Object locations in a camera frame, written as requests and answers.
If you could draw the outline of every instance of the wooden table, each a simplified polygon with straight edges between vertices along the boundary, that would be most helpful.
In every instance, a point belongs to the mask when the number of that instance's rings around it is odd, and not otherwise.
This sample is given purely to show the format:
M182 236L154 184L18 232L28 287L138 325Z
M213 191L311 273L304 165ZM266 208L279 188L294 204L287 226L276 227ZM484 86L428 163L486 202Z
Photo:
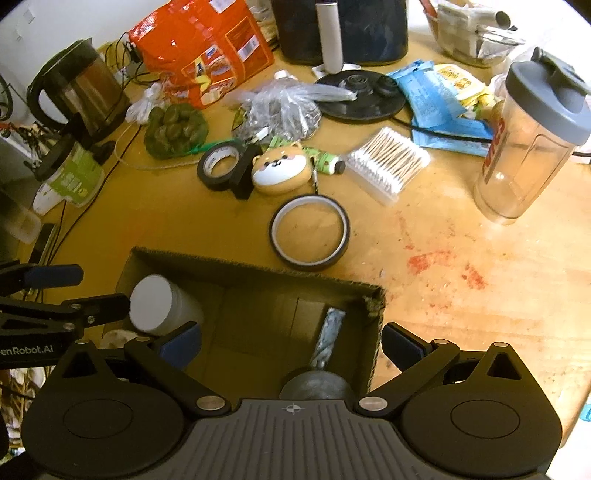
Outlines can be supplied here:
M415 59L449 61L418 42L386 73ZM288 68L313 81L306 67L277 63L247 83L253 87ZM483 80L486 70L472 72ZM230 134L233 113L220 103L205 111L208 141ZM380 127L323 120L308 143L335 154L359 146ZM113 138L121 135L125 125ZM127 144L134 130L121 144ZM142 134L126 161L153 164ZM387 321L425 339L448 338L463 349L485 350L498 340L521 355L558 411L565 431L573 424L591 382L591 170L568 163L525 215L512 226L486 220L472 200L482 159L431 151L432 165L383 207L346 176L321 176L322 193L347 210L352 224L349 250L324 273L381 284L388 291ZM114 165L111 158L106 168ZM218 257L282 268L268 240L268 222L289 197L256 192L239 202L230 192L211 192L195 167L150 172L119 165L91 210L57 254L56 263L78 263L78 287L48 291L46 301L113 292L129 252L142 247ZM45 221L57 222L61 206ZM80 214L68 205L62 232ZM22 249L27 258L29 248ZM96 327L88 335L99 338ZM374 387L397 374L379 357Z

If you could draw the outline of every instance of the gray round lid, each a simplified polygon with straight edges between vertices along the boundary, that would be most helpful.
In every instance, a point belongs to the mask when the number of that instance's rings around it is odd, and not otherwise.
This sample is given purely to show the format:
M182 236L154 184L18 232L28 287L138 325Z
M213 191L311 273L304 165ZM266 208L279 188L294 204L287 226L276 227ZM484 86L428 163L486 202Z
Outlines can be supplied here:
M531 61L511 65L507 91L534 120L554 135L583 145L591 135L591 111L585 97L591 87L571 65L536 48Z

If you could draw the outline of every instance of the cardboard box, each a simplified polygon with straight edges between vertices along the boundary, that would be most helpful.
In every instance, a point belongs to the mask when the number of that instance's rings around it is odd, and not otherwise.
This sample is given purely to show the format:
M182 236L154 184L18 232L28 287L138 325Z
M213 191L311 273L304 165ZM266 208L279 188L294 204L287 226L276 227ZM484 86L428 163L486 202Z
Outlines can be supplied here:
M153 273L201 302L203 346L186 372L234 406L240 398L277 398L285 378L310 361L329 306L347 315L326 370L359 395L369 391L385 307L381 287L134 248L117 291L131 295ZM131 327L129 319L123 327Z

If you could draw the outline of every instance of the red plastic bag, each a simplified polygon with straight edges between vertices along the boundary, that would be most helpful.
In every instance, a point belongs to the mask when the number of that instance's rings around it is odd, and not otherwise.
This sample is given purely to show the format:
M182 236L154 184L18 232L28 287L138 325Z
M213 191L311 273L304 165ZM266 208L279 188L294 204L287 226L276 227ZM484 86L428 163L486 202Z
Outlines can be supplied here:
M129 38L147 69L198 108L274 61L244 0L173 0L138 23Z

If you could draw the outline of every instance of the dog-shaped earbud case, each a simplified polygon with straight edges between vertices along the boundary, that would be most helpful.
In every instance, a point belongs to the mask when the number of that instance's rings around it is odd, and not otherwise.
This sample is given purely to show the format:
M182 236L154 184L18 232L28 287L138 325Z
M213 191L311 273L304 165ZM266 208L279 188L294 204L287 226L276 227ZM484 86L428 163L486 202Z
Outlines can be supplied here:
M312 177L312 163L299 143L267 150L252 164L252 183L264 195L282 195Z

